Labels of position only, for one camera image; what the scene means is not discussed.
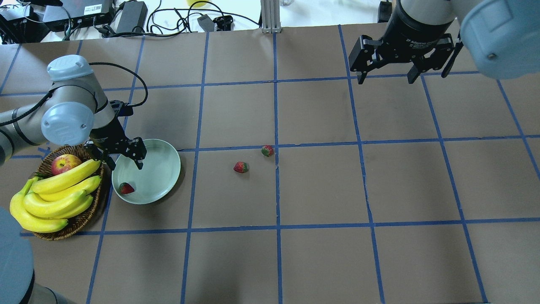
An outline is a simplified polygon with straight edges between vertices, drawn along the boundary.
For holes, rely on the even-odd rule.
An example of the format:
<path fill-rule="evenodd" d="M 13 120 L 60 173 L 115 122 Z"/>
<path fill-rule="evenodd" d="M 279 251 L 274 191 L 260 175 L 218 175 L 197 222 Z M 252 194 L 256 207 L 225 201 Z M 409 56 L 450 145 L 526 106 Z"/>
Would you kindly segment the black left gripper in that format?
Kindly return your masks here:
<path fill-rule="evenodd" d="M 122 127 L 102 127 L 92 129 L 89 140 L 84 143 L 84 150 L 95 161 L 106 164 L 111 171 L 116 169 L 116 162 L 111 154 L 121 154 L 135 163 L 139 171 L 143 169 L 143 160 L 147 149 L 141 137 L 128 139 Z"/>

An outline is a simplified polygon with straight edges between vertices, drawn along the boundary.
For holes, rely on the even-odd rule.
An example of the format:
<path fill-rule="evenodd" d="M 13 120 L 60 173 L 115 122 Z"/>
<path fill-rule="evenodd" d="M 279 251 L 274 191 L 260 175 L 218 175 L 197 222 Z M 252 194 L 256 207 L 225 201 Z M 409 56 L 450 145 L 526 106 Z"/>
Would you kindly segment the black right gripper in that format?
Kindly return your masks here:
<path fill-rule="evenodd" d="M 412 61 L 413 67 L 407 73 L 409 84 L 431 69 L 442 70 L 440 75 L 445 78 L 464 47 L 460 34 L 453 40 L 447 33 L 451 24 L 432 25 L 408 17 L 390 17 L 379 40 L 359 36 L 348 56 L 349 70 L 356 73 L 357 83 L 363 84 L 368 73 L 377 68 Z"/>

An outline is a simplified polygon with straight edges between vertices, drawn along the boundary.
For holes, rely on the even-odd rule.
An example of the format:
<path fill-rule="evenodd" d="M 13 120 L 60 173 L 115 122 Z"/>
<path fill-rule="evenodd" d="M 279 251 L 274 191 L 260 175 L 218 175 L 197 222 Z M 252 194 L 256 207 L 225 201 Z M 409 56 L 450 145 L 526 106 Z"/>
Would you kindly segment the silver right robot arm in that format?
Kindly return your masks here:
<path fill-rule="evenodd" d="M 538 0 L 434 0 L 408 1 L 394 0 L 395 11 L 384 35 L 379 40 L 373 40 L 367 35 L 357 39 L 351 53 L 346 59 L 348 65 L 347 77 L 322 77 L 304 79 L 278 79 L 277 46 L 275 34 L 281 28 L 270 29 L 273 36 L 273 80 L 268 81 L 226 81 L 208 83 L 205 82 L 208 60 L 208 48 L 210 41 L 209 32 L 206 33 L 204 48 L 204 67 L 202 70 L 202 82 L 197 84 L 200 88 L 220 85 L 245 85 L 271 83 L 277 88 L 279 83 L 293 83 L 295 81 L 330 81 L 347 80 L 349 85 L 352 81 L 352 73 L 356 73 L 357 82 L 362 84 L 370 71 L 384 67 L 388 64 L 413 63 L 407 73 L 409 84 L 413 84 L 426 71 L 441 71 L 442 78 L 449 74 L 467 74 L 470 72 L 451 72 L 455 58 L 463 47 L 469 49 L 471 58 L 474 60 L 478 72 L 497 79 L 499 88 L 504 98 L 507 98 L 503 90 L 501 79 L 514 79 L 523 75 L 539 72 L 539 12 Z M 459 41 L 454 43 L 451 34 L 444 33 L 455 19 L 460 21 Z M 109 65 L 121 68 L 138 78 L 145 90 L 145 99 L 139 104 L 119 105 L 120 114 L 113 114 L 112 122 L 104 127 L 93 129 L 90 133 L 91 144 L 96 149 L 106 153 L 119 154 L 128 152 L 127 157 L 133 157 L 135 161 L 141 161 L 145 157 L 143 141 L 140 138 L 129 140 L 124 133 L 123 124 L 118 122 L 118 116 L 133 114 L 132 108 L 141 106 L 147 99 L 147 86 L 145 82 L 133 71 L 113 63 L 90 63 L 90 65 Z M 403 76 L 405 74 L 376 75 L 375 78 Z M 487 137 L 455 137 L 443 138 L 419 138 L 415 140 L 374 140 L 333 142 L 333 143 L 303 143 L 282 144 L 281 147 L 318 147 L 318 146 L 345 146 L 363 144 L 411 144 L 421 142 L 439 142 L 442 145 L 443 154 L 446 155 L 444 144 L 453 141 L 481 141 L 481 140 L 509 140 L 517 136 L 487 136 Z"/>

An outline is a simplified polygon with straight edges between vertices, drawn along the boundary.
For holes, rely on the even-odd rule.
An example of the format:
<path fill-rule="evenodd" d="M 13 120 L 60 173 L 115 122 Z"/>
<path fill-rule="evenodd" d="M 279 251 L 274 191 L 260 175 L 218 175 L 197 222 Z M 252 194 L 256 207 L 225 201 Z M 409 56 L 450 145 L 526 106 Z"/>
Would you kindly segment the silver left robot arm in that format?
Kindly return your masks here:
<path fill-rule="evenodd" d="M 110 100 L 92 69 L 77 54 L 56 58 L 47 67 L 52 85 L 35 104 L 2 112 L 0 161 L 17 152 L 51 142 L 58 146 L 83 145 L 93 160 L 115 164 L 120 154 L 143 168 L 147 150 L 143 139 L 130 139 L 119 118 L 133 115 L 133 104 Z"/>

